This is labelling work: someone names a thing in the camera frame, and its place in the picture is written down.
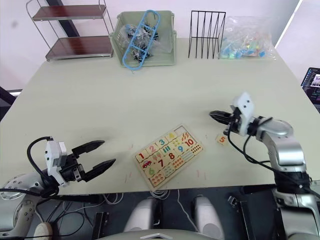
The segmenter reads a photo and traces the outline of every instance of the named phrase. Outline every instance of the plastic storage basket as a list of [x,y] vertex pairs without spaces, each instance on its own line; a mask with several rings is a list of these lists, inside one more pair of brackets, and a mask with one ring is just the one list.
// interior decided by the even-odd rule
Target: plastic storage basket
[[[170,32],[168,40],[172,42],[171,52],[155,52],[152,57],[145,59],[143,67],[146,66],[171,66],[176,63],[176,45],[177,45],[177,32],[174,30],[174,14],[171,11],[157,11],[160,16],[160,24],[158,26],[157,32],[161,37],[162,34],[168,34]],[[122,36],[120,34],[120,29],[123,25],[133,24],[137,26],[144,15],[144,11],[124,11],[117,16],[117,23],[114,32],[110,34],[110,41],[112,48],[119,60],[121,66],[124,67],[122,63],[122,58],[127,50],[127,47],[123,47]],[[153,18],[152,14],[148,16],[148,23],[153,26],[156,20]],[[139,62],[133,58],[128,57],[126,61],[130,66],[137,67]]]

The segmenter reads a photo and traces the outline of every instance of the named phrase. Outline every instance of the red car picture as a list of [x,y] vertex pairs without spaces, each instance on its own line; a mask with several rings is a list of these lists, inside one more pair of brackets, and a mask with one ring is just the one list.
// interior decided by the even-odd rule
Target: red car picture
[[148,167],[148,165],[151,165],[151,161],[144,161],[142,167],[145,169]]

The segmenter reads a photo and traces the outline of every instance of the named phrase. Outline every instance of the computer monitor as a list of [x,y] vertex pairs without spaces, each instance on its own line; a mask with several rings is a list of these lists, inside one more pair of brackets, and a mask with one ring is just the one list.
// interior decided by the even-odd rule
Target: computer monitor
[[301,87],[320,113],[320,68],[309,67]]

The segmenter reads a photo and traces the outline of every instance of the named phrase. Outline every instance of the white table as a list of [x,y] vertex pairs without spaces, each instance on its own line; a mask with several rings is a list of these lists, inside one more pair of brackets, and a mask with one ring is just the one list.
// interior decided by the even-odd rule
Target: white table
[[[90,182],[72,183],[61,194],[147,191],[132,157],[157,137],[184,123],[203,143],[204,152],[163,188],[257,185],[274,176],[248,163],[230,145],[215,141],[225,126],[208,113],[230,112],[232,99],[247,91],[255,114],[289,122],[304,150],[310,176],[320,179],[320,115],[284,61],[188,58],[188,39],[178,39],[175,66],[143,67],[132,73],[113,58],[45,62],[0,123],[0,183],[33,170],[30,142],[53,136],[72,148],[92,140],[106,143],[79,159],[89,171],[101,161],[114,165]],[[238,145],[244,139],[233,137]],[[45,142],[32,156],[45,168]],[[248,152],[268,160],[265,146],[252,139]]]

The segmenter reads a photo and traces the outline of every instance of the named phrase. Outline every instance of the wooden number puzzle board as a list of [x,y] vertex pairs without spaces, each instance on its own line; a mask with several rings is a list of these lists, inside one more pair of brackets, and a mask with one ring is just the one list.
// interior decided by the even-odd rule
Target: wooden number puzzle board
[[180,125],[134,155],[134,162],[152,191],[166,184],[203,151],[202,144]]

